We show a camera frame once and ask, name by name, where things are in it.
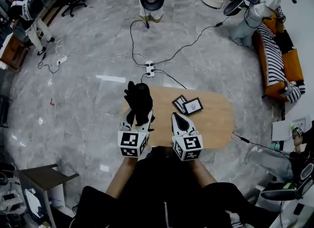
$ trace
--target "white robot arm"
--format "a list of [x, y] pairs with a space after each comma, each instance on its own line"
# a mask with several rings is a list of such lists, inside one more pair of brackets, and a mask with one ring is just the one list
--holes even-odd
[[149, 127], [153, 119], [153, 110], [148, 114], [148, 122], [141, 126], [132, 127], [127, 121], [131, 112], [129, 108], [121, 117], [120, 131], [118, 132], [118, 147], [123, 156], [140, 157], [147, 145], [149, 138]]
[[173, 149], [180, 160], [190, 161], [199, 158], [204, 146], [202, 136], [196, 130], [193, 121], [179, 113], [173, 113], [171, 121]]

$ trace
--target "wooden cabinet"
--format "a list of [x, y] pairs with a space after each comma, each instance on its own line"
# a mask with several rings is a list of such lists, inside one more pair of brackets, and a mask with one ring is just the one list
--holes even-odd
[[0, 50], [0, 61], [17, 70], [21, 67], [28, 48], [13, 33], [5, 39]]

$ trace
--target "white cable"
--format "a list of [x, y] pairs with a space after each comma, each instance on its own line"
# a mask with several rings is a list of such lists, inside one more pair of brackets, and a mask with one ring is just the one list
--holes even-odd
[[[56, 41], [54, 42], [54, 43], [57, 44], [57, 46], [56, 46], [56, 48], [55, 48], [55, 52], [56, 52], [57, 55], [58, 55], [58, 60], [62, 59], [62, 58], [65, 57], [65, 56], [77, 56], [77, 57], [106, 59], [106, 58], [110, 58], [110, 57], [117, 57], [117, 56], [124, 56], [124, 55], [128, 55], [128, 54], [132, 54], [132, 53], [123, 53], [123, 54], [115, 54], [115, 55], [110, 55], [110, 56], [105, 56], [105, 57], [93, 56], [93, 55], [78, 55], [78, 54], [65, 54], [65, 55], [60, 56], [59, 53], [58, 53], [58, 51], [57, 51], [57, 49], [58, 49], [59, 47], [62, 47], [62, 46], [63, 46], [63, 45], [58, 46], [58, 44], [61, 42], [61, 40], [62, 40], [62, 39], [58, 40], [57, 42], [56, 42]], [[144, 56], [143, 54], [140, 54], [140, 53], [133, 53], [133, 54], [140, 55], [140, 56], [144, 57], [146, 60], [149, 61], [149, 59], [148, 59], [146, 56]]]
[[[61, 56], [61, 58], [65, 57], [65, 56], [78, 56], [78, 57], [89, 57], [89, 58], [97, 58], [97, 59], [106, 59], [106, 58], [110, 58], [110, 57], [124, 56], [124, 55], [128, 55], [128, 54], [132, 54], [132, 53], [115, 54], [115, 55], [110, 55], [110, 56], [105, 56], [105, 57], [92, 56], [92, 55], [65, 54], [65, 55]], [[149, 59], [146, 56], [144, 56], [143, 54], [140, 54], [140, 53], [133, 53], [133, 54], [137, 54], [137, 55], [143, 56], [144, 58], [146, 58], [149, 61]]]
[[73, 218], [73, 220], [70, 222], [70, 226], [69, 226], [69, 228], [71, 228], [71, 226], [72, 226], [72, 224], [73, 224], [74, 220], [75, 220], [75, 217], [74, 217], [74, 218]]
[[47, 140], [49, 139], [49, 137], [51, 137], [51, 134], [52, 134], [52, 131], [54, 129], [54, 126], [55, 126], [55, 119], [57, 117], [57, 104], [55, 102], [55, 96], [54, 96], [54, 87], [53, 87], [53, 81], [52, 81], [52, 74], [51, 74], [51, 84], [52, 84], [52, 96], [53, 96], [53, 102], [54, 102], [54, 107], [55, 107], [55, 115], [54, 115], [54, 122], [53, 122], [53, 127], [51, 128], [51, 131], [50, 131], [50, 134], [49, 136], [47, 136], [47, 138], [45, 139], [44, 142], [39, 142], [33, 138], [30, 138], [29, 141], [34, 141], [36, 143], [39, 143], [39, 144], [45, 144], [47, 142]]

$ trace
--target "black glove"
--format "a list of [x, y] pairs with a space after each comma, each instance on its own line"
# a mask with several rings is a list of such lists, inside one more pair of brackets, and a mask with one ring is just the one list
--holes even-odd
[[149, 87], [145, 83], [135, 85], [134, 82], [130, 81], [128, 89], [124, 92], [127, 94], [124, 98], [132, 109], [127, 116], [128, 123], [133, 124], [134, 116], [136, 117], [137, 126], [147, 123], [148, 114], [153, 108], [153, 99]]

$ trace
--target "power strip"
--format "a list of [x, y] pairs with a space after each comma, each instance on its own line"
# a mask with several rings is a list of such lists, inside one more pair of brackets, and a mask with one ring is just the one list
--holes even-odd
[[68, 57], [65, 55], [60, 60], [57, 61], [57, 66], [61, 65], [62, 63], [65, 63], [68, 60]]
[[149, 75], [147, 75], [148, 78], [153, 78], [155, 76], [154, 66], [153, 66], [152, 61], [146, 62], [146, 72], [147, 72], [147, 74], [149, 74]]

